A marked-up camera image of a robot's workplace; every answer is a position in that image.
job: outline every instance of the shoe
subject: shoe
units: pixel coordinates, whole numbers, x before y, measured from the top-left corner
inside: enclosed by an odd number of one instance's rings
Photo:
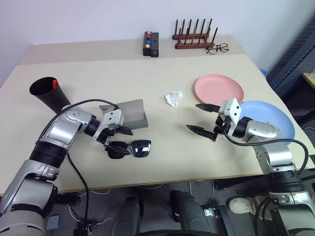
[[[247,198],[231,198],[227,203],[227,207],[235,214],[249,213],[249,202],[250,200]]]

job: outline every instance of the pink plate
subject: pink plate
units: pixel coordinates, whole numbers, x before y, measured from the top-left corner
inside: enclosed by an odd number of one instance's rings
[[[222,102],[235,97],[239,103],[244,98],[242,87],[224,75],[205,75],[195,83],[197,98],[203,103],[221,106]]]

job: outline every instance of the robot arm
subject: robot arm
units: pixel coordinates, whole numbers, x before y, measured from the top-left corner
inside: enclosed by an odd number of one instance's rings
[[[231,139],[236,137],[254,148],[258,163],[263,173],[267,174],[269,196],[277,207],[271,214],[281,235],[303,235],[306,230],[315,230],[313,202],[301,183],[292,154],[285,142],[255,145],[280,139],[280,130],[268,122],[258,122],[247,117],[239,119],[241,108],[235,98],[224,101],[221,107],[211,104],[196,106],[219,115],[213,132],[187,125],[190,130],[212,141],[215,141],[218,135],[224,135],[229,141],[237,144]]]
[[[43,220],[51,210],[57,194],[54,181],[59,167],[79,134],[85,133],[102,144],[110,146],[115,131],[132,135],[123,127],[120,109],[106,113],[102,122],[80,107],[62,113],[36,142],[26,160],[7,188],[0,202],[0,236],[43,236]]]

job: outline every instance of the crumpled paper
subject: crumpled paper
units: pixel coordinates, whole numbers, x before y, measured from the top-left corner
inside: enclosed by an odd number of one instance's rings
[[[183,93],[181,91],[171,91],[170,94],[165,96],[167,103],[172,107],[177,107],[182,97]]]

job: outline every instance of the wooden rack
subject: wooden rack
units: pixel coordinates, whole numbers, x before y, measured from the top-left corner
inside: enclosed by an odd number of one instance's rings
[[[218,31],[218,28],[216,28],[216,31],[213,35],[211,43],[208,42],[208,38],[210,35],[210,29],[211,29],[211,22],[212,19],[209,22],[208,29],[206,33],[203,33],[203,28],[206,22],[206,19],[203,19],[202,26],[200,33],[196,33],[197,27],[198,27],[199,19],[196,21],[196,25],[193,30],[193,34],[190,34],[190,27],[191,27],[191,20],[189,21],[189,26],[186,29],[186,34],[184,34],[184,27],[185,27],[185,19],[183,19],[182,27],[179,29],[179,33],[177,34],[177,26],[178,26],[178,20],[176,20],[175,25],[175,34],[172,36],[172,39],[177,40],[177,43],[175,44],[175,49],[195,49],[195,48],[212,48],[214,46],[214,40]]]

